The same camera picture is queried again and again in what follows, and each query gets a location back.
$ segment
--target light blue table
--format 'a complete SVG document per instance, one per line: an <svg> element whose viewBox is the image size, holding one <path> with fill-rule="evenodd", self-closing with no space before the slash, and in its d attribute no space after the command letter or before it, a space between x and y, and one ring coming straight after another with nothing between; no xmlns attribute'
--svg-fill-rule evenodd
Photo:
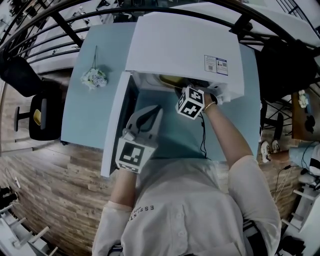
<svg viewBox="0 0 320 256"><path fill-rule="evenodd" d="M255 52L240 45L244 96L224 103L222 112L242 133L254 156L257 155L260 129L260 88ZM141 90L135 110L150 105L161 105L163 118L159 130L156 158L203 158L200 151L203 137L201 119L186 118L176 112L178 98L175 93ZM213 161L225 161L226 158L207 117L205 119L207 157Z"/></svg>
<svg viewBox="0 0 320 256"><path fill-rule="evenodd" d="M121 72L125 70L135 23L114 23L90 28L81 47L67 92L61 140L79 145L104 148L110 112ZM92 65L97 45L96 64L106 74L106 87L89 91L80 81ZM255 53L240 45L244 96L221 106L222 111L240 130L252 152L257 153L260 126L260 91ZM160 104L164 115L155 157L203 157L200 151L203 128L201 120L191 120L176 113L177 96L171 92L141 90L136 110ZM205 117L207 157L224 161L218 140Z"/></svg>
<svg viewBox="0 0 320 256"><path fill-rule="evenodd" d="M125 70L136 23L92 26L73 68L63 111L61 140L103 149L110 111L119 79ZM89 91L80 81L93 63L107 75L108 84Z"/></svg>

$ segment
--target open cabinet door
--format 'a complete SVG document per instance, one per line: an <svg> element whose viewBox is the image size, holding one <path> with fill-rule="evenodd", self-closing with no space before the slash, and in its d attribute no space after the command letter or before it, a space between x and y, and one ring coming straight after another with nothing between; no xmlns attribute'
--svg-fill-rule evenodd
<svg viewBox="0 0 320 256"><path fill-rule="evenodd" d="M115 158L118 140L135 111L139 91L130 72L122 72L113 99L109 122L105 135L101 175L109 177L117 168Z"/></svg>

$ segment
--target metal railing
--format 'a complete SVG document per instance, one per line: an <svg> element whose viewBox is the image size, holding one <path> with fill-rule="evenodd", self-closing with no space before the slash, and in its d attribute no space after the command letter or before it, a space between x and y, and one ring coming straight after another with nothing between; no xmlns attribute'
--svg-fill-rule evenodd
<svg viewBox="0 0 320 256"><path fill-rule="evenodd" d="M101 16L106 14L119 14L119 13L126 13L126 14L134 14L136 12L143 12L143 13L150 13L150 12L160 12L160 13L171 13L171 14L177 14L177 15L184 15L184 16L190 16L195 17L207 21L211 21L214 23L221 24L223 26L229 27L230 32L237 34L238 40L240 43L247 45L247 46L263 46L264 42L271 38L271 37L279 37L283 41L287 42L288 44L291 44L295 41L295 39L286 32L283 28L281 28L279 25L277 25L275 22L273 22L268 17L262 15L260 12L240 3L234 0L209 0L208 2L220 5L222 7L228 8L230 10L236 11L237 13L240 13L240 18L235 23L230 23L226 20L205 15L198 12L183 10L183 9L177 9L177 8L167 8L167 7L116 7L116 8L110 8L110 9L102 9L102 10L96 10L89 13L81 13L77 16L72 16L71 18L64 19L59 12L73 7L78 4L82 4L85 2L88 2L89 0L63 0L55 5L47 7L42 0L37 0L37 2L40 4L40 6L43 7L43 11L38 13L35 17L33 17L27 24L18 26L15 31L12 33L11 30L13 30L13 26L15 22L17 21L17 18L19 15L23 13L23 11L26 9L26 7L31 3L32 0L29 0L24 7L20 10L20 12L17 14L17 16L14 18L12 23L9 25L8 29L6 30L5 34L3 35L1 41L0 41L0 52L3 51L6 58L11 58L15 56L22 56L25 59L30 59L30 64L39 62L45 59L61 56L61 55L67 55L72 54L80 51L80 48L83 43L83 39L78 36L79 33L87 32L90 27L83 27L79 29L73 30L70 24L72 22L86 19L90 17L95 16ZM56 23L43 28L38 29L35 33L31 34L32 31L34 31L35 25L41 23L45 23L47 21L47 18L52 17ZM257 32L252 32L252 25L250 23L251 20L254 20L261 25L265 26L269 30L271 30L276 35L269 35L269 34L261 34ZM35 42L36 39L43 33L51 31L52 29L60 27L64 32L54 35L49 38L45 38L44 40L40 42ZM36 52L33 52L30 54L30 51L36 47L39 47L43 44L46 44L48 42L53 42L61 39L63 37L69 36L71 38L71 41L60 43L60 44L54 44L53 46L47 47L45 49L38 50ZM65 50L62 52L53 52L53 54L45 55L42 57L34 58L38 55L47 53L49 51L54 51L59 48L63 47L69 47L74 45L75 49L71 50ZM310 48L316 48L313 45L306 44Z"/></svg>
<svg viewBox="0 0 320 256"><path fill-rule="evenodd" d="M286 14L293 15L309 23L310 27L313 29L315 34L320 39L320 34L311 24L310 20L308 19L308 17L305 15L305 13L302 11L302 9L299 7L299 5L296 3L295 0L276 0L276 1Z"/></svg>

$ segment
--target label sticker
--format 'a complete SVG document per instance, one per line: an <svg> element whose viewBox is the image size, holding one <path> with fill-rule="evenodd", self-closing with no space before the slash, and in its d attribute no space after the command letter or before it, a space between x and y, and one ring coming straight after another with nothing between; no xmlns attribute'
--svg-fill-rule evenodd
<svg viewBox="0 0 320 256"><path fill-rule="evenodd" d="M204 70L217 73L217 58L204 55Z"/></svg>
<svg viewBox="0 0 320 256"><path fill-rule="evenodd" d="M228 75L228 64L225 59L216 58L216 72L222 75Z"/></svg>

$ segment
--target wooden floor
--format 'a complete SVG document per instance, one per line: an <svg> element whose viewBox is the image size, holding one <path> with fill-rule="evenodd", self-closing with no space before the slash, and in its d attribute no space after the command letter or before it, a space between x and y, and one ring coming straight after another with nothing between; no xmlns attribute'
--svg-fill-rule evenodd
<svg viewBox="0 0 320 256"><path fill-rule="evenodd" d="M68 84L68 79L60 82ZM30 98L22 97L10 86L4 92L1 118L2 150L35 147L35 151L0 158L0 186L11 186L19 194L19 202L13 211L18 218L26 217L25 225L34 233L49 226L44 238L62 253L69 256L88 256L99 225L104 204L108 201L115 176L110 179L100 177L102 163L101 150L69 144L63 146L59 141L39 142L29 138L28 120L19 122L18 132L13 131L14 113L17 106L20 112L28 111ZM263 138L272 141L273 133L265 132ZM297 141L282 136L280 145L288 148ZM18 139L16 143L4 143ZM275 192L279 170L289 163L276 165L261 163L272 195ZM219 165L219 177L227 184L227 167ZM282 217L293 210L296 195L293 189L300 185L297 176L300 169L294 167L277 199ZM283 171L279 182L285 177ZM21 184L19 189L14 179Z"/></svg>

